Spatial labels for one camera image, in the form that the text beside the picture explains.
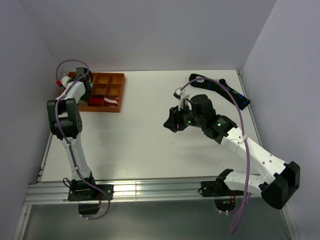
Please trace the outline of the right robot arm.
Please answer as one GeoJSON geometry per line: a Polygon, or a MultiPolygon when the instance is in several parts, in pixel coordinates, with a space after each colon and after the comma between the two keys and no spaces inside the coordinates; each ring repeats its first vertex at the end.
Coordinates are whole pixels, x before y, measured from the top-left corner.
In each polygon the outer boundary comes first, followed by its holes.
{"type": "Polygon", "coordinates": [[[172,132],[187,127],[200,128],[204,135],[234,152],[254,168],[258,175],[225,169],[214,181],[201,184],[203,197],[234,194],[260,195],[274,209],[280,210],[300,186],[300,166],[272,155],[251,138],[242,128],[225,115],[217,114],[212,101],[205,94],[189,97],[178,90],[174,96],[179,104],[170,108],[163,126],[172,132]]]}

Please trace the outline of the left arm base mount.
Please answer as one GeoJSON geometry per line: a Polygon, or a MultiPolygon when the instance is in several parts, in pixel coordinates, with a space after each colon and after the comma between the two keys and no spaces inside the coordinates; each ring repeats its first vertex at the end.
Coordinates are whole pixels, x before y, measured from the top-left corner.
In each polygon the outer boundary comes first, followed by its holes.
{"type": "Polygon", "coordinates": [[[101,191],[88,186],[82,180],[69,180],[63,178],[63,184],[68,188],[68,202],[78,202],[78,213],[82,217],[94,217],[101,207],[102,201],[110,201],[113,199],[114,186],[112,184],[96,184],[93,177],[85,178],[90,184],[95,185],[101,191]]]}

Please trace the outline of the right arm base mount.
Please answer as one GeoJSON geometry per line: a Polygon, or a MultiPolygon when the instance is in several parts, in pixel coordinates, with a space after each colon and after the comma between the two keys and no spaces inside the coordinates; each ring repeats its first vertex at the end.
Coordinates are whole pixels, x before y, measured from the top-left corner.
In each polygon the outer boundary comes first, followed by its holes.
{"type": "Polygon", "coordinates": [[[222,181],[202,181],[198,193],[204,198],[219,198],[214,200],[214,204],[218,210],[223,212],[233,211],[236,208],[236,197],[243,196],[241,190],[230,190],[222,181]]]}

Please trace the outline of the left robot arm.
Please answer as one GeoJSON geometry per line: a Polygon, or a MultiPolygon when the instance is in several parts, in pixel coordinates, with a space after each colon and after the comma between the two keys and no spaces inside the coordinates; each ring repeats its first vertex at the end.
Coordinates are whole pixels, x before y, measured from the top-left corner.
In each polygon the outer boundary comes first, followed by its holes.
{"type": "Polygon", "coordinates": [[[64,91],[55,100],[46,103],[50,131],[63,145],[71,167],[69,187],[79,191],[86,200],[95,198],[98,188],[82,148],[83,122],[78,103],[83,96],[91,93],[91,78],[88,68],[76,68],[75,77],[65,75],[56,81],[64,91]]]}

